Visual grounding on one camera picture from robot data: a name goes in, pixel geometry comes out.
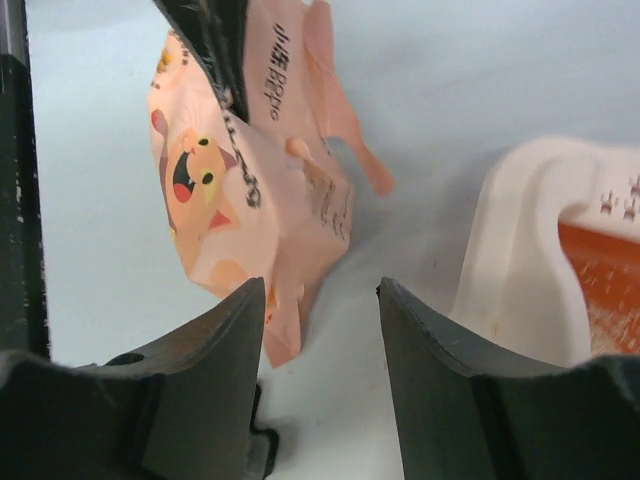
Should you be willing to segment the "pink cat litter bag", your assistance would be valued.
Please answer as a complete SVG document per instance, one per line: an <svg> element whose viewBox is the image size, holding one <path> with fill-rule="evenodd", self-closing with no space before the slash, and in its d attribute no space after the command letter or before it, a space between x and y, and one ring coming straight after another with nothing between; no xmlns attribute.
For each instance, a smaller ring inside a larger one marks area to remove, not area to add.
<svg viewBox="0 0 640 480"><path fill-rule="evenodd" d="M170 26L148 95L152 151L187 277L218 298L265 283L264 349L280 367L302 349L316 293L351 240L354 191L329 146L343 141L371 187L394 179L366 145L338 78L325 1L248 1L249 120L214 94Z"/></svg>

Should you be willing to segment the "black bag clip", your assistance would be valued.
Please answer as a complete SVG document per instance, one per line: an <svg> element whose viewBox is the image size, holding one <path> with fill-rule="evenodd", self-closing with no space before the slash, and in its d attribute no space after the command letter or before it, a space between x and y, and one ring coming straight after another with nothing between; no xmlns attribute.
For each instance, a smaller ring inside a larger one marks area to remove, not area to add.
<svg viewBox="0 0 640 480"><path fill-rule="evenodd" d="M280 436L273 428L261 428L256 424L262 387L256 384L249 425L249 447L243 472L243 480L265 480L275 466Z"/></svg>

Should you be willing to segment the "white and orange litter box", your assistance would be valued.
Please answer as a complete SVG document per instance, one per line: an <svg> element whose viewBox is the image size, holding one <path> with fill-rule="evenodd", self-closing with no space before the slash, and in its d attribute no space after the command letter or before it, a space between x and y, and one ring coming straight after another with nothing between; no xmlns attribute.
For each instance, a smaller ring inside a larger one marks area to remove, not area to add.
<svg viewBox="0 0 640 480"><path fill-rule="evenodd" d="M451 317L537 360L589 359L579 268L639 267L639 151L579 139L527 142L486 177Z"/></svg>

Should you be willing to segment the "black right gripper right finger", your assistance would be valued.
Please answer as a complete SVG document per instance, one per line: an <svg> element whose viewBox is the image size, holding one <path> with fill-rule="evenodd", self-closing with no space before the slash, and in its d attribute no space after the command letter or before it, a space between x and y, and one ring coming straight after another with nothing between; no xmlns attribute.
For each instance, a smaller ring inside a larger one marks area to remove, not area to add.
<svg viewBox="0 0 640 480"><path fill-rule="evenodd" d="M500 347L383 278L377 295L408 479L635 479L639 360L571 368Z"/></svg>

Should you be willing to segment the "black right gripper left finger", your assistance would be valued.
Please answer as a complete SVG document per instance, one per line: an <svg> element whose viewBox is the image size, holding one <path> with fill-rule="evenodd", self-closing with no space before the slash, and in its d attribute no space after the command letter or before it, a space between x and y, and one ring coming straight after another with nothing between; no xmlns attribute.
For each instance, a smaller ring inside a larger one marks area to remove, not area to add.
<svg viewBox="0 0 640 480"><path fill-rule="evenodd" d="M260 358L265 287L103 366L1 354L5 479L240 479Z"/></svg>

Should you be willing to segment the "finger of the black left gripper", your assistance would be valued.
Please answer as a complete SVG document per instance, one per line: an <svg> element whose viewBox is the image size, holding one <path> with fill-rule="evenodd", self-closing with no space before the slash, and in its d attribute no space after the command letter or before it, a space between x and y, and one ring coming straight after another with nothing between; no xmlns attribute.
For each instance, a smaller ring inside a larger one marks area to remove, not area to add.
<svg viewBox="0 0 640 480"><path fill-rule="evenodd" d="M204 70L216 97L247 122L244 80L247 0L155 0Z"/></svg>

